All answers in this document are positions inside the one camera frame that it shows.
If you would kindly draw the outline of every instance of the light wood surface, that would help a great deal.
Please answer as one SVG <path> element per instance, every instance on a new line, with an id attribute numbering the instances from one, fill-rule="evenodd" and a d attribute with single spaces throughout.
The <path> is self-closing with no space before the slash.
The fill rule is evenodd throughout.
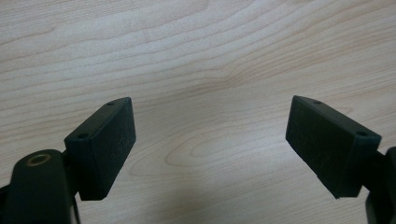
<path id="1" fill-rule="evenodd" d="M 0 185 L 13 165 L 130 96 L 137 142 L 82 223 L 366 223 L 285 140 L 315 98 L 396 146 L 396 4 L 0 2 Z"/>

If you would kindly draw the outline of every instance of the hole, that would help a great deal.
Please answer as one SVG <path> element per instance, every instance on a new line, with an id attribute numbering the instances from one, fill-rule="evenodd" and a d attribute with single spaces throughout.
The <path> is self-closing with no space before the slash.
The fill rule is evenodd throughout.
<path id="1" fill-rule="evenodd" d="M 81 133 L 77 136 L 77 138 L 86 138 L 88 136 L 87 133 Z"/>
<path id="2" fill-rule="evenodd" d="M 365 132 L 362 132 L 362 131 L 358 131 L 358 132 L 356 132 L 358 135 L 361 135 L 361 136 L 367 136 L 367 133 L 365 133 Z"/>
<path id="3" fill-rule="evenodd" d="M 31 157 L 27 162 L 27 166 L 37 166 L 45 163 L 46 161 L 50 160 L 50 154 L 38 154 L 33 157 Z"/>

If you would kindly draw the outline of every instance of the rectangular block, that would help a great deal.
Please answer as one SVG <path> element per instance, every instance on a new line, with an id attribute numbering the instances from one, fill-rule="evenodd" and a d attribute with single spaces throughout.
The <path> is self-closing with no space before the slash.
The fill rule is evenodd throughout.
<path id="1" fill-rule="evenodd" d="M 107 196 L 135 140 L 130 98 L 103 105 L 64 139 L 81 200 Z"/>
<path id="2" fill-rule="evenodd" d="M 294 96 L 286 140 L 335 198 L 356 197 L 381 136 L 322 102 Z"/>

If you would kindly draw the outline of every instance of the wooden table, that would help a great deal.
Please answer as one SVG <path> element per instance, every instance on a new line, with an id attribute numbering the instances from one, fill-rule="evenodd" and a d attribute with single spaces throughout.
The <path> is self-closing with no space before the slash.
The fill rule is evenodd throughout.
<path id="1" fill-rule="evenodd" d="M 0 81 L 0 186 L 133 99 L 137 142 L 82 223 L 365 223 L 367 190 L 336 201 L 285 131 L 302 95 L 396 145 L 396 5 L 6 0 Z"/>

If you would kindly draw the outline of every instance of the black plastic part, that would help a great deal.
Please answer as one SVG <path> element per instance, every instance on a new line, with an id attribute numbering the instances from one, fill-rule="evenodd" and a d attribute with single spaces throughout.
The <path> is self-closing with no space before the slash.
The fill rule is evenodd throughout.
<path id="1" fill-rule="evenodd" d="M 3 223 L 76 223 L 68 186 L 61 152 L 47 149 L 24 157 L 12 173 Z"/>
<path id="2" fill-rule="evenodd" d="M 322 102 L 294 96 L 286 139 L 340 198 L 358 196 L 360 168 L 377 153 L 381 136 Z"/>
<path id="3" fill-rule="evenodd" d="M 81 200 L 107 196 L 135 139 L 129 97 L 103 105 L 64 139 L 67 157 L 78 170 Z"/>

